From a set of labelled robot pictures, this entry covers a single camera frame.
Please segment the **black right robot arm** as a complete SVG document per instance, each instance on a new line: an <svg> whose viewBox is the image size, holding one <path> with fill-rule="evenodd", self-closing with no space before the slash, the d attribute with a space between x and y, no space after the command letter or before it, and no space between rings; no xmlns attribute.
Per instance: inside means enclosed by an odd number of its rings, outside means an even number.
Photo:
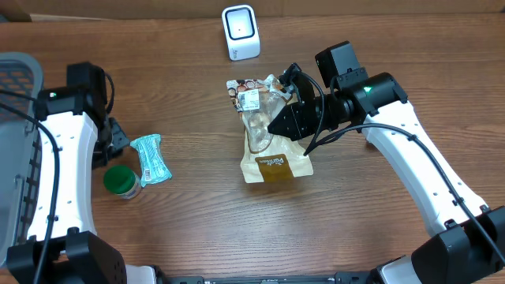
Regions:
<svg viewBox="0 0 505 284"><path fill-rule="evenodd" d="M336 282L472 283L504 267L504 209L490 208L454 172L424 131L408 95L389 73L369 76L352 45L316 55L322 82L298 65L280 77L296 95L268 126L309 150L357 131L390 163L417 205L429 239L407 256L368 272L338 273Z"/></svg>

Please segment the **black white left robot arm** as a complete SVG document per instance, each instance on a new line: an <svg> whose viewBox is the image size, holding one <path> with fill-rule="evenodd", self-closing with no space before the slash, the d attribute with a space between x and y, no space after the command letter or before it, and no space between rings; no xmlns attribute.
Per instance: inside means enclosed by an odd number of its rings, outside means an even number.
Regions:
<svg viewBox="0 0 505 284"><path fill-rule="evenodd" d="M66 85L44 89L27 117L39 131L40 173L28 240L6 252L19 283L164 283L156 266L132 266L96 235L92 170L122 152L126 138L109 114L109 74L90 62L68 65Z"/></svg>

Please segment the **green lid white jar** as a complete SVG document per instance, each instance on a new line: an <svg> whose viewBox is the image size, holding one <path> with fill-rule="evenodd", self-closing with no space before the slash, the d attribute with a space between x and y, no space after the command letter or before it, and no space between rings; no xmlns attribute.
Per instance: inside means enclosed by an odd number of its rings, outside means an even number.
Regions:
<svg viewBox="0 0 505 284"><path fill-rule="evenodd" d="M127 166L112 166L103 176L103 184L107 191L129 200L136 197L142 190L140 178Z"/></svg>

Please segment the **light green wipes packet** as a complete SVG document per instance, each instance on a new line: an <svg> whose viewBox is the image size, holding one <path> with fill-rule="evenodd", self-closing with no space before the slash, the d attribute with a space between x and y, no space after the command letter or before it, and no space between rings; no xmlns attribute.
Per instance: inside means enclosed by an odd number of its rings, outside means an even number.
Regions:
<svg viewBox="0 0 505 284"><path fill-rule="evenodd" d="M161 136L158 133L139 137L130 143L139 155L142 187L158 184L173 177L165 164L160 144Z"/></svg>

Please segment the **beige snack pouch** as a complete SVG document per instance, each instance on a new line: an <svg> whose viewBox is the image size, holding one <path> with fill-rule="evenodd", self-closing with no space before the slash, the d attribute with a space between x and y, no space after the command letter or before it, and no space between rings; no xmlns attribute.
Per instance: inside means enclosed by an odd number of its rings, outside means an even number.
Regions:
<svg viewBox="0 0 505 284"><path fill-rule="evenodd" d="M241 170L247 183L282 181L313 175L311 160L297 141L267 127L288 103L295 102L274 75L264 80L229 80L230 100L245 126Z"/></svg>

